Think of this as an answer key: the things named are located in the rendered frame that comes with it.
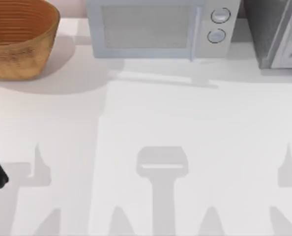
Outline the microwave oven door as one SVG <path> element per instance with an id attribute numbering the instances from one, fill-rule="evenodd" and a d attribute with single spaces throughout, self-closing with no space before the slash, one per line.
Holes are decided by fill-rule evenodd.
<path id="1" fill-rule="evenodd" d="M 96 58 L 194 58 L 205 0 L 86 0 Z"/>

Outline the pale microwave oven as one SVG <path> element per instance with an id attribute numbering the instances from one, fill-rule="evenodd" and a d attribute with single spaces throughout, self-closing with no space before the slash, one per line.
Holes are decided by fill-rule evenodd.
<path id="1" fill-rule="evenodd" d="M 205 6 L 201 10 L 200 22 L 195 31 L 194 58 L 222 58 L 226 56 L 231 39 L 241 0 L 205 0 Z M 215 9 L 227 8 L 231 12 L 230 18 L 222 24 L 216 24 L 211 20 L 211 13 Z M 207 35 L 211 30 L 222 29 L 226 32 L 224 41 L 212 44 Z"/>

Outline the round microwave knob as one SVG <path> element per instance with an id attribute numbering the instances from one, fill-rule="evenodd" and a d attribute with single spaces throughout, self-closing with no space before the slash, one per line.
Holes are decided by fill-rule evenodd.
<path id="1" fill-rule="evenodd" d="M 211 20 L 216 24 L 225 23 L 231 16 L 231 12 L 227 8 L 219 8 L 211 13 Z"/>
<path id="2" fill-rule="evenodd" d="M 226 32 L 222 29 L 214 29 L 211 30 L 208 35 L 207 39 L 212 44 L 218 44 L 224 41 L 226 38 Z"/>

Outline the wooden basket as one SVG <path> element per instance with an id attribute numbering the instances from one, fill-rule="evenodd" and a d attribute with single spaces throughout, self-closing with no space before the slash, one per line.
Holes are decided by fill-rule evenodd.
<path id="1" fill-rule="evenodd" d="M 59 10 L 47 0 L 0 0 L 0 79 L 40 75 L 59 22 Z"/>

